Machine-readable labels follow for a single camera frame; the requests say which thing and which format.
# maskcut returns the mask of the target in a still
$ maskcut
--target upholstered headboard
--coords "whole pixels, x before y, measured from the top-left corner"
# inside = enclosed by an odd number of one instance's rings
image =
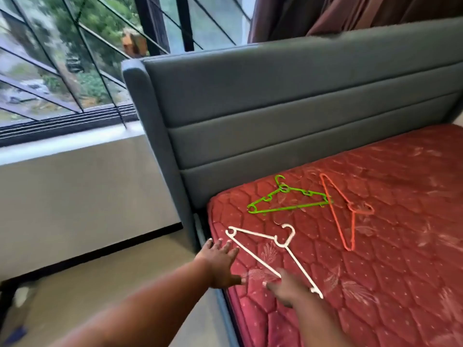
[[[442,122],[463,19],[123,62],[180,218],[233,186]]]

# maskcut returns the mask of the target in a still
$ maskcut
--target bed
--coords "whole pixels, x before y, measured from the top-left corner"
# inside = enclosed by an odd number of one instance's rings
[[[123,75],[197,247],[230,226],[284,240],[291,224],[289,247],[356,344],[452,346],[463,334],[463,129],[450,124],[461,38],[463,20],[445,19],[128,60]],[[280,192],[248,207],[281,180],[328,194],[333,210],[252,213],[323,200]],[[341,193],[373,210],[356,215],[353,251]],[[238,236],[304,278],[271,241]],[[271,273],[245,251],[232,270],[249,279],[217,290],[230,345],[301,346],[293,312],[263,289]]]

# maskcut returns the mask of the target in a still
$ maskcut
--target floor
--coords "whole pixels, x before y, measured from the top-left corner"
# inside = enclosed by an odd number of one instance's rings
[[[143,283],[192,260],[184,230],[87,262],[43,279],[15,346],[47,346]],[[195,306],[172,347],[229,346],[216,297],[209,290]]]

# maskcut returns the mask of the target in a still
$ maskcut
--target curtain fold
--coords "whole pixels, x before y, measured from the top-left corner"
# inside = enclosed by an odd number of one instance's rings
[[[256,0],[248,42],[463,15],[463,0]]]

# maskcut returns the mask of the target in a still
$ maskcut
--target orange hanger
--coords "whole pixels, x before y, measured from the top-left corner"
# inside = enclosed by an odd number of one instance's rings
[[[343,231],[341,229],[341,226],[339,225],[338,217],[336,216],[336,212],[334,211],[334,208],[333,208],[333,202],[332,202],[331,196],[328,193],[328,189],[327,189],[327,186],[325,185],[325,181],[323,180],[323,178],[327,178],[330,181],[331,185],[333,185],[333,187],[336,189],[336,191],[338,191],[339,194],[342,196],[342,198],[344,198],[344,201],[346,201],[347,207],[349,208],[349,210],[351,212],[351,219],[352,220],[351,220],[350,247],[347,247],[346,239],[344,238]],[[334,221],[336,222],[336,225],[338,226],[339,236],[341,236],[341,240],[343,242],[344,248],[346,250],[348,250],[348,251],[353,251],[353,250],[355,250],[355,215],[356,215],[356,213],[362,214],[362,215],[372,215],[372,214],[374,214],[374,209],[368,203],[365,203],[365,206],[367,206],[369,208],[368,210],[361,210],[361,209],[356,210],[356,209],[354,209],[353,208],[354,203],[349,201],[349,199],[344,195],[344,193],[341,192],[339,187],[336,186],[333,183],[333,181],[330,179],[330,177],[328,175],[326,175],[324,173],[321,173],[320,174],[320,179],[321,179],[321,183],[323,185],[323,188],[325,189],[325,194],[327,196],[328,204],[330,205]]]

